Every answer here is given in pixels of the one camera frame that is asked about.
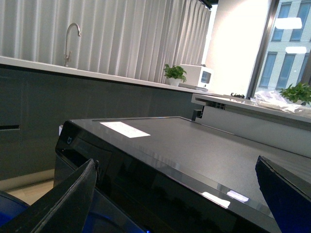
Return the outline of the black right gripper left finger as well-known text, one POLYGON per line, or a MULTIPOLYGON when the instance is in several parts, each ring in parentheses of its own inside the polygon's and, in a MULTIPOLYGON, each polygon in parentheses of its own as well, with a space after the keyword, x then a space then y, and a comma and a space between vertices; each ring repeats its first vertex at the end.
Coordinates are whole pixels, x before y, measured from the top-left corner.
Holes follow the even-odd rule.
POLYGON ((81 233, 93 199, 98 163, 89 159, 21 214, 2 233, 81 233))

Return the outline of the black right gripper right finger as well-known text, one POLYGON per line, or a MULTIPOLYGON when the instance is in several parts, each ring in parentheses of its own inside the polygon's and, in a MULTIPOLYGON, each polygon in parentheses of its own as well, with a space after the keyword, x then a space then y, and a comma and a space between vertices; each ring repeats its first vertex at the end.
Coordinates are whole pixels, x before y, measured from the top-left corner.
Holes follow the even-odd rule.
POLYGON ((255 171, 259 188, 283 233, 311 231, 311 184, 266 157, 255 171))

